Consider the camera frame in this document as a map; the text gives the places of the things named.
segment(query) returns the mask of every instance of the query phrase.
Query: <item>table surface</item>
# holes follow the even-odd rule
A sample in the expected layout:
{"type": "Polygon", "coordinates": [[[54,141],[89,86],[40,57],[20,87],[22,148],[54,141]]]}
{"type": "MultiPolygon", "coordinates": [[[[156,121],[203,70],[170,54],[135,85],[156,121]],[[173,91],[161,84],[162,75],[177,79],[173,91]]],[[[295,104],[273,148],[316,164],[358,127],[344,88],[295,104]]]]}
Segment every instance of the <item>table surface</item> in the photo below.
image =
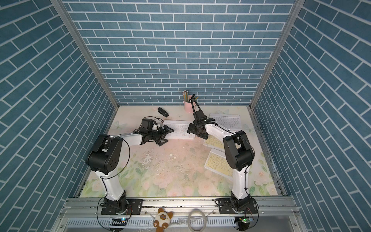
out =
{"type": "MultiPolygon", "coordinates": [[[[108,134],[129,133],[139,127],[145,116],[193,121],[192,114],[186,113],[184,107],[162,108],[169,113],[167,118],[157,112],[157,107],[119,107],[108,134]]],[[[241,116],[243,131],[255,149],[255,159],[248,174],[247,186],[250,194],[277,195],[247,108],[202,106],[202,110],[207,116],[210,113],[241,116]]],[[[127,196],[230,196],[233,183],[204,167],[211,148],[203,145],[203,142],[203,139],[196,137],[194,140],[169,139],[169,142],[161,147],[155,143],[131,146],[128,166],[119,175],[120,184],[126,190],[127,196]]],[[[118,171],[122,170],[128,161],[128,153],[127,145],[123,143],[118,171]]],[[[91,171],[80,197],[103,197],[104,192],[101,180],[91,171]]]]}

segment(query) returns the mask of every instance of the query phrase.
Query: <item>plush cat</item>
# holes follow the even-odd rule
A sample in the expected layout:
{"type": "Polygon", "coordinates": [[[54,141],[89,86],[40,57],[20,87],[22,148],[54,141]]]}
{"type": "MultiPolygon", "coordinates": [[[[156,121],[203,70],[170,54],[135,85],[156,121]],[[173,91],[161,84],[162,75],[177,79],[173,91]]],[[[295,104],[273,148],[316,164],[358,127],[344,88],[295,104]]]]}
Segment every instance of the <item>plush cat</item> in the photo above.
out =
{"type": "Polygon", "coordinates": [[[153,226],[156,232],[163,232],[164,229],[169,227],[170,219],[173,217],[173,212],[166,213],[163,208],[159,208],[153,226]]]}

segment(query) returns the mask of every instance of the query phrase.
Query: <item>pink pencil cup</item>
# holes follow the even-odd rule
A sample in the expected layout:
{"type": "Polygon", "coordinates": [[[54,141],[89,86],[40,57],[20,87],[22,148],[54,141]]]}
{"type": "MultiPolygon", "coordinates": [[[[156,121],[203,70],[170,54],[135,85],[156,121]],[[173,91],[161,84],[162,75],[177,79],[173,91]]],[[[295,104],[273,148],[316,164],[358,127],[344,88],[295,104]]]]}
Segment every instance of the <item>pink pencil cup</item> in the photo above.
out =
{"type": "Polygon", "coordinates": [[[184,110],[187,112],[187,113],[193,113],[193,109],[192,109],[192,104],[191,102],[186,102],[185,100],[183,100],[183,103],[184,103],[184,110]]]}

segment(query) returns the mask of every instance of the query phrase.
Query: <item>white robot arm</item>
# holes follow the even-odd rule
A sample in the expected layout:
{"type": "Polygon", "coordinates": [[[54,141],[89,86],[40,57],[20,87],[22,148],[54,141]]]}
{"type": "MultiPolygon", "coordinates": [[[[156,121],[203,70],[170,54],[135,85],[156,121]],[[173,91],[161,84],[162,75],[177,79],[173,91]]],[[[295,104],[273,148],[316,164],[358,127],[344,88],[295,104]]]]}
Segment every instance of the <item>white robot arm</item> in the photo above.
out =
{"type": "MultiPolygon", "coordinates": [[[[223,139],[227,136],[234,136],[236,131],[230,130],[225,131],[215,124],[206,124],[206,132],[223,142],[223,139]]],[[[248,182],[247,173],[250,170],[250,166],[243,168],[241,171],[233,169],[233,187],[232,193],[237,199],[243,199],[248,196],[249,190],[245,189],[248,182]]]]}
{"type": "MultiPolygon", "coordinates": [[[[250,203],[249,190],[246,187],[248,182],[247,173],[255,156],[246,133],[219,126],[213,122],[213,118],[206,117],[202,110],[194,111],[193,115],[195,120],[190,123],[188,133],[193,133],[204,139],[207,139],[210,134],[224,143],[226,160],[233,169],[231,203],[236,212],[244,211],[246,205],[250,203]]],[[[126,210],[126,192],[120,185],[117,173],[122,142],[124,141],[130,147],[148,141],[155,141],[156,144],[161,146],[167,142],[166,134],[173,131],[166,125],[161,127],[152,119],[143,119],[137,132],[121,134],[119,137],[106,134],[99,135],[90,155],[86,158],[86,163],[102,180],[106,188],[104,203],[112,211],[121,213],[126,210]]]]}

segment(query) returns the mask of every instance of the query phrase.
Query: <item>white keyboard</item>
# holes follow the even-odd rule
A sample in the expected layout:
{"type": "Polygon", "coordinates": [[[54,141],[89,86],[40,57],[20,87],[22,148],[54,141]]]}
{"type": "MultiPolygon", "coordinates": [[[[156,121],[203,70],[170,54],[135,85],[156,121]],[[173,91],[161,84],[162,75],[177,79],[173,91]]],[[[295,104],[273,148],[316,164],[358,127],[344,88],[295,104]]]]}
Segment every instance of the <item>white keyboard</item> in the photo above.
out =
{"type": "Polygon", "coordinates": [[[226,160],[226,154],[222,151],[211,149],[204,165],[206,169],[233,180],[233,169],[226,160]]]}
{"type": "Polygon", "coordinates": [[[165,138],[194,139],[194,134],[187,133],[190,123],[192,123],[192,121],[164,120],[163,125],[167,125],[174,130],[174,132],[167,134],[165,138]]]}
{"type": "Polygon", "coordinates": [[[227,129],[242,130],[241,117],[238,114],[210,114],[215,121],[227,129]]]}

